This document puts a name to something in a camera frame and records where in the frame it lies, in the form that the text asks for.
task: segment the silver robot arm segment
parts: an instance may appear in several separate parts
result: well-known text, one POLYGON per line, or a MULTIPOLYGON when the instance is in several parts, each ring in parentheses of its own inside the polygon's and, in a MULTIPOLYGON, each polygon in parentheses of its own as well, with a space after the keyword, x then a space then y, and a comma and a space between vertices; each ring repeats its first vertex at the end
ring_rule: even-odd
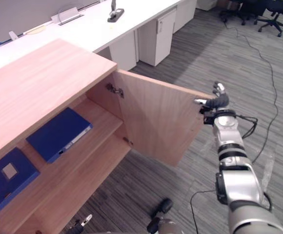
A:
POLYGON ((213 126, 219 155, 216 173, 218 201, 229 207, 231 234, 283 234, 279 220, 262 206, 263 190, 248 159, 238 130, 236 113, 229 109, 223 84, 215 82, 212 100, 196 99, 202 104, 204 123, 213 126))

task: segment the cabinet top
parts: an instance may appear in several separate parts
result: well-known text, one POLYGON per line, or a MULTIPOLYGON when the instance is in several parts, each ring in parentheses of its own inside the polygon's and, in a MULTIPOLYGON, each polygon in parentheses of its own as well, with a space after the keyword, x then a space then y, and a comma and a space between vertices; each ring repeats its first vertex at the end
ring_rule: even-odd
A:
POLYGON ((0 158, 117 64, 61 39, 0 69, 0 158))

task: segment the cabinet door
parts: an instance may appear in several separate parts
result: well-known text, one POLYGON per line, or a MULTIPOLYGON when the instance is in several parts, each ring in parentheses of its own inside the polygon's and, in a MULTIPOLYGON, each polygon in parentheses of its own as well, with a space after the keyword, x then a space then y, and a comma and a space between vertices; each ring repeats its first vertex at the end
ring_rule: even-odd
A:
POLYGON ((186 0, 177 5, 176 19, 173 33, 181 29, 186 23, 193 19, 197 0, 186 0))
POLYGON ((170 54, 175 16, 176 10, 173 9, 157 20, 155 66, 170 54))
POLYGON ((213 98, 198 91, 119 70, 114 72, 123 121, 132 147, 177 165, 203 125, 194 98, 213 98))

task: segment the blue folder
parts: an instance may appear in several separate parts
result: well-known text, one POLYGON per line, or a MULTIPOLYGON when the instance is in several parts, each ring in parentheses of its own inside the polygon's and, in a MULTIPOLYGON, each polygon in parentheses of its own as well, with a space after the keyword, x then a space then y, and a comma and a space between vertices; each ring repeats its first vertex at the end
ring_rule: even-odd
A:
POLYGON ((0 160, 0 210, 19 194, 39 172, 18 148, 0 160))
POLYGON ((48 163, 54 162, 93 126, 70 108, 66 108, 26 140, 48 163))

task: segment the open cabinet door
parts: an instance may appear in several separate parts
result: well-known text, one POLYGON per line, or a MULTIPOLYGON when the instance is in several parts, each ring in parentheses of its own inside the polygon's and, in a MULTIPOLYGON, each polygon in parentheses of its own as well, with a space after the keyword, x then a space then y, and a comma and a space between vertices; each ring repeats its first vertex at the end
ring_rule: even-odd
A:
POLYGON ((176 166, 203 125, 193 100, 213 96, 122 70, 114 82, 132 148, 176 166))

